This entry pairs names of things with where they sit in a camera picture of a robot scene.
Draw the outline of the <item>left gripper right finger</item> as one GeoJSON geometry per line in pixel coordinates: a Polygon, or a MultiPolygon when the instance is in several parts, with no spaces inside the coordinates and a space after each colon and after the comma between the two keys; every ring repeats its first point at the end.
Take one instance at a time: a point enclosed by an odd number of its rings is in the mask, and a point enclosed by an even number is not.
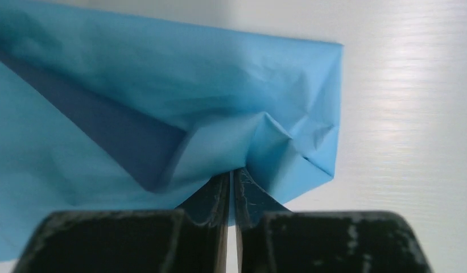
{"type": "Polygon", "coordinates": [[[233,179],[240,272],[431,272],[396,213],[292,212],[246,169],[233,179]]]}

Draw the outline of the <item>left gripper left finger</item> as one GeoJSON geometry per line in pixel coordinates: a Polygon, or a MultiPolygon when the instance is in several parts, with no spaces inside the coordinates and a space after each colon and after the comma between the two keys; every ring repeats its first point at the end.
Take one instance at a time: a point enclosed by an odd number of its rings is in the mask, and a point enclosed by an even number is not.
{"type": "Polygon", "coordinates": [[[14,272],[224,272],[229,197],[223,173],[173,210],[52,213],[14,272]]]}

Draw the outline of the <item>blue wrapping paper sheet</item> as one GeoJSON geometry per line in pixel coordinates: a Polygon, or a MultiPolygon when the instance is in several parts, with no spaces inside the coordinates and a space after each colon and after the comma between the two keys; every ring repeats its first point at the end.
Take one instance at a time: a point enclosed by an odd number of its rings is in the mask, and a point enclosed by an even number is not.
{"type": "Polygon", "coordinates": [[[332,180],[342,50],[0,1],[0,262],[58,210],[174,208],[241,167],[281,203],[332,180]]]}

